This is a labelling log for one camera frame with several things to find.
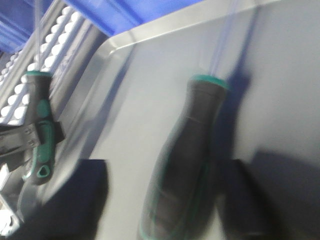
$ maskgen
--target black bracket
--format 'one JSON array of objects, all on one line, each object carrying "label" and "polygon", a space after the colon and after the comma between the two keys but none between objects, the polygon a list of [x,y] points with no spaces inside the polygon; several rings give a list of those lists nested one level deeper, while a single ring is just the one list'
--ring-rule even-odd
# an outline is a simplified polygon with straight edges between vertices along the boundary
[{"label": "black bracket", "polygon": [[33,149],[40,144],[35,123],[22,126],[0,124],[0,158]]}]

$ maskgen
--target gray surface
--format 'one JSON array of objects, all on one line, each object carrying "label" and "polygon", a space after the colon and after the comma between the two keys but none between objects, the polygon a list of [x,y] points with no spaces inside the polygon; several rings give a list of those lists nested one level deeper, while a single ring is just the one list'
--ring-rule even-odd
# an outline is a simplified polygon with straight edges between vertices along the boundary
[{"label": "gray surface", "polygon": [[[320,209],[320,3],[269,2],[258,9],[244,1],[236,16],[218,72],[233,86],[231,108],[222,110],[227,120],[235,117],[220,121],[227,129],[218,134],[220,150],[248,164],[290,226],[314,231],[307,225]],[[227,1],[205,0],[114,36],[86,68],[60,117],[67,140],[47,196],[76,159],[106,159],[110,193],[97,240],[136,238],[155,161],[181,114],[188,80],[208,71],[226,10]],[[235,109],[232,97],[241,91]],[[256,158],[260,152],[285,157]],[[202,239],[223,239],[218,220]]]}]

